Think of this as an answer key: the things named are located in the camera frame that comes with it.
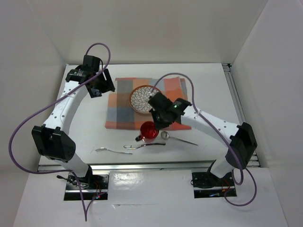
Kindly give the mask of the silver spoon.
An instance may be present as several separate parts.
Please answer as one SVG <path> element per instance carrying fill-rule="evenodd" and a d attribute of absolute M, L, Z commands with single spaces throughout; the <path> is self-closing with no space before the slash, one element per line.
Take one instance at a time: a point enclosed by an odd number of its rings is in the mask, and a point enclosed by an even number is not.
<path fill-rule="evenodd" d="M 169 139 L 172 139 L 172 140 L 177 140 L 177 141 L 181 141 L 181 142 L 184 142 L 184 143 L 187 143 L 187 144 L 191 144 L 191 145 L 195 145 L 195 146 L 198 146 L 197 144 L 193 143 L 193 142 L 190 142 L 190 141 L 186 141 L 186 140 L 182 140 L 182 139 L 179 139 L 179 138 L 176 138 L 176 137 L 172 137 L 169 135 L 169 133 L 167 131 L 162 131 L 160 133 L 160 136 L 163 140 L 169 140 Z"/>

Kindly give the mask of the red enamel mug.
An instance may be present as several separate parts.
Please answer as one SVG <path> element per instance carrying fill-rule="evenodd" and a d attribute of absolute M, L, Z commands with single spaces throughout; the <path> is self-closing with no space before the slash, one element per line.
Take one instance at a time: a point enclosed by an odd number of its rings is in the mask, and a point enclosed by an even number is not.
<path fill-rule="evenodd" d="M 159 134 L 159 130 L 155 128 L 154 122 L 147 121 L 140 127 L 140 134 L 135 138 L 135 141 L 144 141 L 146 143 L 153 142 Z"/>

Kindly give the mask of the floral patterned plate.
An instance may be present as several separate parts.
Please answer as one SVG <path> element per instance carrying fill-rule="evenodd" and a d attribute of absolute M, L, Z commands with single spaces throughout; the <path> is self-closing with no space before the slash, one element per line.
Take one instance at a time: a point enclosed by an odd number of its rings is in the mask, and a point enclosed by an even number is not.
<path fill-rule="evenodd" d="M 148 103 L 151 96 L 161 91 L 150 85 L 142 85 L 135 88 L 129 96 L 129 104 L 139 114 L 149 114 L 151 105 Z"/>

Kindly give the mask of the checkered orange grey cloth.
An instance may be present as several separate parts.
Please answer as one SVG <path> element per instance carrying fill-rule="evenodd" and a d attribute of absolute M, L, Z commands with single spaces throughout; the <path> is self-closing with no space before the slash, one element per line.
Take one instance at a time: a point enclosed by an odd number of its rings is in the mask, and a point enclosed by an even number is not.
<path fill-rule="evenodd" d="M 106 129 L 138 130 L 146 121 L 152 121 L 150 113 L 139 113 L 130 105 L 130 95 L 137 87 L 153 86 L 156 79 L 152 78 L 116 78 L 114 85 L 116 91 L 110 93 L 107 104 Z M 187 100 L 187 88 L 185 79 L 180 77 L 165 78 L 157 86 L 171 101 L 177 98 Z"/>

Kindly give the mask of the silver fork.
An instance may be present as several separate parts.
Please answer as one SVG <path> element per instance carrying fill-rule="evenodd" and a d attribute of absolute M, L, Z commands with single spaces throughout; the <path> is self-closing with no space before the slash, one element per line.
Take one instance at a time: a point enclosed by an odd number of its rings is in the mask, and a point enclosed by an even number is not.
<path fill-rule="evenodd" d="M 96 152 L 101 152 L 101 151 L 108 151 L 108 152 L 112 152 L 112 153 L 116 153 L 116 154 L 122 154 L 122 155 L 132 155 L 131 152 L 119 152 L 119 151 L 113 151 L 104 147 L 98 148 L 95 150 Z"/>

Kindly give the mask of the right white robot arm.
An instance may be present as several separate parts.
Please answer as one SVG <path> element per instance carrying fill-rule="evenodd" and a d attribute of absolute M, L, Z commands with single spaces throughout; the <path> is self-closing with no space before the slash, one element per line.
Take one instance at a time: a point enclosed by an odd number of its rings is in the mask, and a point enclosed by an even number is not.
<path fill-rule="evenodd" d="M 209 167 L 207 181 L 218 185 L 227 173 L 239 169 L 241 185 L 244 181 L 244 169 L 257 148 L 256 138 L 251 125 L 231 123 L 198 109 L 194 102 L 182 98 L 174 102 L 158 92 L 149 97 L 150 113 L 156 129 L 162 130 L 174 122 L 190 126 L 218 140 L 227 147 L 226 153 L 217 158 Z"/>

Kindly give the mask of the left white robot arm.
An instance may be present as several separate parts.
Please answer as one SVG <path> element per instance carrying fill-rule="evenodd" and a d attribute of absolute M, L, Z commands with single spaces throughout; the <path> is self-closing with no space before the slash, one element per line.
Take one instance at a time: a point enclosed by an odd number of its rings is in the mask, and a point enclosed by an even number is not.
<path fill-rule="evenodd" d="M 99 76 L 102 60 L 85 55 L 83 63 L 70 70 L 65 79 L 61 101 L 55 104 L 51 115 L 42 126 L 34 126 L 32 136 L 41 156 L 53 160 L 77 175 L 76 182 L 87 189 L 97 180 L 92 168 L 76 154 L 76 144 L 69 137 L 71 122 L 86 95 L 101 97 L 103 93 L 114 92 L 115 87 L 109 71 L 105 69 Z"/>

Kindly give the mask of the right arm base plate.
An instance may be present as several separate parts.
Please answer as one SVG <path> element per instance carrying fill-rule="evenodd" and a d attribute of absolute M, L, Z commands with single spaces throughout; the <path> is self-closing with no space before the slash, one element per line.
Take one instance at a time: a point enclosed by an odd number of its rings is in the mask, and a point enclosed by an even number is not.
<path fill-rule="evenodd" d="M 223 178 L 217 178 L 208 172 L 193 172 L 190 184 L 193 186 L 194 198 L 236 197 L 235 183 L 231 172 Z"/>

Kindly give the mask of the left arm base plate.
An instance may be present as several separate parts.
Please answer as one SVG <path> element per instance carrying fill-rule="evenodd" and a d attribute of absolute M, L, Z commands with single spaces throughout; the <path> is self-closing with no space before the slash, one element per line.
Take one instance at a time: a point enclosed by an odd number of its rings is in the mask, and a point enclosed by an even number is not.
<path fill-rule="evenodd" d="M 79 186 L 76 182 L 74 175 L 69 174 L 68 177 L 57 175 L 56 177 L 66 182 L 64 198 L 63 198 L 64 201 L 81 200 Z M 109 174 L 97 175 L 97 180 L 92 184 L 81 182 L 80 185 L 83 194 L 83 199 L 85 201 L 89 201 L 92 199 L 98 201 L 107 200 L 108 182 L 109 182 Z"/>

